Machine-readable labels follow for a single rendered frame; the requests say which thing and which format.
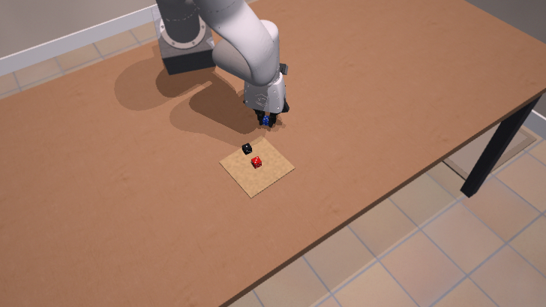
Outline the red die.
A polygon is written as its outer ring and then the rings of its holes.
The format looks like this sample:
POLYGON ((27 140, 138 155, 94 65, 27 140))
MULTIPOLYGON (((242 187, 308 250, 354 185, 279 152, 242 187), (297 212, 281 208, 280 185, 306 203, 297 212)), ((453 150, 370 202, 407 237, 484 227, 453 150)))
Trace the red die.
POLYGON ((259 158, 258 156, 255 157, 255 158, 252 158, 252 159, 251 159, 251 163, 252 163, 252 165, 253 165, 253 167, 254 167, 255 169, 258 168, 258 167, 260 167, 260 166, 262 166, 262 162, 261 162, 261 160, 260 160, 260 158, 259 158))

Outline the black die with white pips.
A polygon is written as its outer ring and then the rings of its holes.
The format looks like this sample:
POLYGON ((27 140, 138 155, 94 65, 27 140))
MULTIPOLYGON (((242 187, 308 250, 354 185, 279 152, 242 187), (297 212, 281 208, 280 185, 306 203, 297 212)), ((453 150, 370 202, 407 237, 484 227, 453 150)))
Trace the black die with white pips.
POLYGON ((246 143, 242 146, 242 151, 247 155, 252 152, 252 147, 249 143, 246 143))

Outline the tan mat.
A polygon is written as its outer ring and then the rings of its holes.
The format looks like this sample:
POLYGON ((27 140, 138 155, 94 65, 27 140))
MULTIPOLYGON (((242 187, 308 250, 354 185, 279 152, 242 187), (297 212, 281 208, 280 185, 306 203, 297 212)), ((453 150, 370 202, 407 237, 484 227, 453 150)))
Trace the tan mat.
POLYGON ((263 136, 249 143, 252 152, 242 148, 219 161, 220 165, 252 199, 295 169, 263 136), (262 166, 254 168, 251 159, 259 157, 262 166))

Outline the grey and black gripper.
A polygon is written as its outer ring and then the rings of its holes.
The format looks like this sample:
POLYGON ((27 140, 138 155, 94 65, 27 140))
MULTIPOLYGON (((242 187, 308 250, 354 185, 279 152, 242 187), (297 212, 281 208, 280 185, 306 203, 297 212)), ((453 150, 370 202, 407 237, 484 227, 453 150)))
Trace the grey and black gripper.
POLYGON ((268 125, 270 128, 276 123, 276 115, 287 113, 290 107, 288 106, 286 99, 286 88, 281 72, 277 80, 266 86, 253 86, 246 81, 244 82, 243 103, 255 111, 257 120, 259 120, 259 125, 263 125, 265 111, 270 112, 268 117, 268 125))

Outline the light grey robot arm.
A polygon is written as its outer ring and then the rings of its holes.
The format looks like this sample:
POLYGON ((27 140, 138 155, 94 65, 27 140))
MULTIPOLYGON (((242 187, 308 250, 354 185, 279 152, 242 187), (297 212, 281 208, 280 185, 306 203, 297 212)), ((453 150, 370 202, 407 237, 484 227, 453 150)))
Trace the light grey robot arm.
POLYGON ((219 68, 260 87, 273 83, 280 72, 287 75, 288 66, 280 63, 277 26, 259 20, 244 0, 156 2, 162 17, 160 33, 171 47, 196 47, 205 37, 207 24, 223 38, 212 50, 219 68))

